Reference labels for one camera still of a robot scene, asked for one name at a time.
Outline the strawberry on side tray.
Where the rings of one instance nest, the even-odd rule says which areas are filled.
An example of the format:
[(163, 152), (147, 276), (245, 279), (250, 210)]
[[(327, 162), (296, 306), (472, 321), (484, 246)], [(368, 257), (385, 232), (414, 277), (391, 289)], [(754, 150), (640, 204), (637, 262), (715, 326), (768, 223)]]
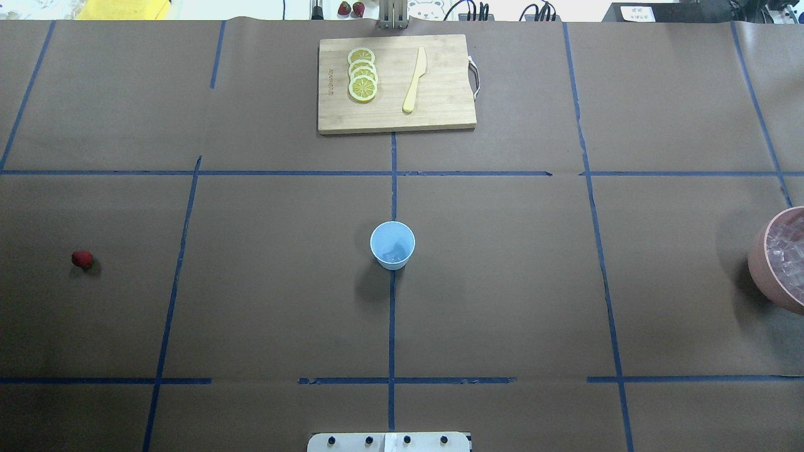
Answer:
[(347, 1), (342, 1), (338, 7), (337, 11), (338, 17), (340, 18), (350, 17), (351, 13), (352, 13), (351, 3)]

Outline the light blue paper cup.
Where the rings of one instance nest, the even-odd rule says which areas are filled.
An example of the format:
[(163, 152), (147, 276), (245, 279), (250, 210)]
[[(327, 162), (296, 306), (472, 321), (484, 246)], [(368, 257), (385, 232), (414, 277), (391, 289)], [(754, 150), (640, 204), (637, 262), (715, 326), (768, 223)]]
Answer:
[[(380, 223), (371, 232), (369, 243), (371, 252), (380, 266), (387, 270), (396, 271), (404, 268), (405, 264), (407, 264), (414, 254), (416, 237), (413, 230), (411, 230), (407, 224), (397, 221), (388, 221)], [(382, 255), (393, 249), (404, 249), (407, 258), (396, 264), (382, 260)]]

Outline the yellow plastic knife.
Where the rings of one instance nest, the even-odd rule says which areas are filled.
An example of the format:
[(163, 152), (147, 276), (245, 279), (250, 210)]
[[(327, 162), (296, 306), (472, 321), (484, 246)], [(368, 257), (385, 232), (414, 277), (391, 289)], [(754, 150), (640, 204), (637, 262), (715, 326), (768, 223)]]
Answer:
[(416, 55), (416, 63), (414, 66), (413, 74), (411, 75), (410, 86), (406, 92), (402, 111), (404, 114), (411, 114), (416, 106), (416, 98), (418, 95), (418, 88), (420, 79), (424, 77), (427, 69), (427, 55), (424, 46), (419, 46)]

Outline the bamboo cutting board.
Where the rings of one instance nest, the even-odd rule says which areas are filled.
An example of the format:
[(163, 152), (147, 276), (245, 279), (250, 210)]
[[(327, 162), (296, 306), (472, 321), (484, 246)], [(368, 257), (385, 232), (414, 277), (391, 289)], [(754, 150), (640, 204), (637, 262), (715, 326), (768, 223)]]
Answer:
[[(416, 106), (404, 114), (419, 46), (427, 69), (420, 79)], [(378, 94), (368, 103), (351, 99), (347, 55), (370, 48), (376, 56)], [(402, 35), (367, 38), (324, 38), (318, 54), (318, 132), (321, 135), (369, 132), (458, 131), (477, 125), (470, 84), (466, 36)]]

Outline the lemon slice nearest board edge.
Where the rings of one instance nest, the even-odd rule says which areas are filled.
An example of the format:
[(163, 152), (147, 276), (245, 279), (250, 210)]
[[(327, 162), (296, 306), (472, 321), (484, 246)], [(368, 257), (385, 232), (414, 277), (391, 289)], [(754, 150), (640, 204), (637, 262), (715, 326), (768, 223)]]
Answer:
[(374, 55), (373, 50), (370, 48), (354, 48), (347, 55), (347, 62), (349, 64), (353, 64), (356, 61), (367, 61), (371, 64), (374, 64), (374, 61), (376, 61), (376, 56)]

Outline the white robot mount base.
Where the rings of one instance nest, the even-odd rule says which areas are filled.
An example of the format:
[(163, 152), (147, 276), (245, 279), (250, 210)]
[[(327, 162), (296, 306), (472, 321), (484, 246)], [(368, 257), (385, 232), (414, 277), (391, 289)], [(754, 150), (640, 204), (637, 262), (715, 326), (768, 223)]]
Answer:
[(321, 433), (307, 451), (472, 451), (471, 436), (457, 431)]

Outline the yellow cloth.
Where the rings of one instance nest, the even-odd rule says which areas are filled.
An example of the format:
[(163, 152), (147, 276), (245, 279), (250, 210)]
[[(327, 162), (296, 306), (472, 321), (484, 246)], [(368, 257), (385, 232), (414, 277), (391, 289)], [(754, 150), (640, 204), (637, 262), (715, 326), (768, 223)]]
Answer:
[(77, 15), (83, 21), (152, 21), (163, 20), (172, 1), (86, 1)]

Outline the pink bowl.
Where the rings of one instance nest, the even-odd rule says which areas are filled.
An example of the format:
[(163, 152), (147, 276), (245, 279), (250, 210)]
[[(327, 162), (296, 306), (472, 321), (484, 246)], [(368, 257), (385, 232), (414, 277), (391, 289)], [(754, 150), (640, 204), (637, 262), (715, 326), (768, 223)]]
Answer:
[(787, 218), (802, 215), (802, 206), (788, 208), (776, 214), (769, 222), (764, 224), (760, 232), (753, 241), (749, 255), (747, 255), (747, 266), (752, 280), (756, 287), (776, 306), (780, 306), (787, 311), (802, 315), (802, 300), (794, 298), (780, 283), (774, 274), (769, 259), (767, 257), (766, 238), (771, 226), (786, 222)]

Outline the ice cubes in bowl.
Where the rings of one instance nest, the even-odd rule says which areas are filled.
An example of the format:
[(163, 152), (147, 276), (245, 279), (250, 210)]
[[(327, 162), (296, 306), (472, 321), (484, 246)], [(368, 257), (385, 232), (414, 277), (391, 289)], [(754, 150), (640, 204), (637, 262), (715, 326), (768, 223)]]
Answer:
[(803, 217), (796, 215), (769, 229), (767, 257), (781, 285), (796, 299), (803, 294)]

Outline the lemon slice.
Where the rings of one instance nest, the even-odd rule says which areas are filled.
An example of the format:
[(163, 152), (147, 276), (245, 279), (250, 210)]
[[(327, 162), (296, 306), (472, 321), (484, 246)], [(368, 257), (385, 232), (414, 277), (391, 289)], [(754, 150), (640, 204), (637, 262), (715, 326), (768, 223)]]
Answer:
[(349, 82), (348, 92), (352, 100), (364, 104), (376, 98), (378, 88), (378, 81), (373, 81), (367, 77), (360, 77), (357, 80)]
[(368, 66), (361, 66), (359, 68), (354, 69), (350, 73), (349, 80), (350, 82), (359, 79), (360, 77), (369, 78), (373, 81), (378, 80), (378, 73), (376, 69), (368, 67)]
[(376, 66), (370, 60), (358, 59), (352, 62), (349, 66), (349, 74), (354, 77), (354, 74), (367, 75), (370, 73), (377, 74)]

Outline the front lemon slice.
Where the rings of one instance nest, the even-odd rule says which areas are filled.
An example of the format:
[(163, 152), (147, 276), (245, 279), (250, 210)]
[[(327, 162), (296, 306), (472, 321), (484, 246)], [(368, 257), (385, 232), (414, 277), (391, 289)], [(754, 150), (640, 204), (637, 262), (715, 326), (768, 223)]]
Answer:
[(373, 81), (367, 77), (360, 77), (357, 80), (349, 82), (348, 92), (352, 100), (364, 104), (376, 98), (378, 88), (378, 81)]

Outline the aluminium frame post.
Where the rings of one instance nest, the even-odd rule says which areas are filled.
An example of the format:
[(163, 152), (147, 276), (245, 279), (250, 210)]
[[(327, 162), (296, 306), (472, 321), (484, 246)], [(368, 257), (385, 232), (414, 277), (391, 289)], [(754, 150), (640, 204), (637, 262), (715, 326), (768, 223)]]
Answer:
[(403, 30), (408, 28), (410, 13), (408, 1), (378, 1), (378, 28), (381, 30)]

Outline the white bear sticker sheet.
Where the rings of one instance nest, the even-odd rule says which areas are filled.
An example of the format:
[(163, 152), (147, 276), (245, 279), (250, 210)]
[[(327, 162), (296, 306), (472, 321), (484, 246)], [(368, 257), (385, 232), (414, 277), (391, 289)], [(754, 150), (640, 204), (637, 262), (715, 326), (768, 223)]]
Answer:
[(441, 21), (448, 11), (448, 5), (442, 0), (412, 0), (406, 3), (410, 18)]

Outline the black box with label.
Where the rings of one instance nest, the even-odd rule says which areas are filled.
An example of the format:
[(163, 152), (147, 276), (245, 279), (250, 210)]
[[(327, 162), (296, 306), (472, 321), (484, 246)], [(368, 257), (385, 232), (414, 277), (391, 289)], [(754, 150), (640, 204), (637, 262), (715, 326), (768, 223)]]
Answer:
[(729, 1), (613, 2), (603, 23), (726, 23), (740, 18)]

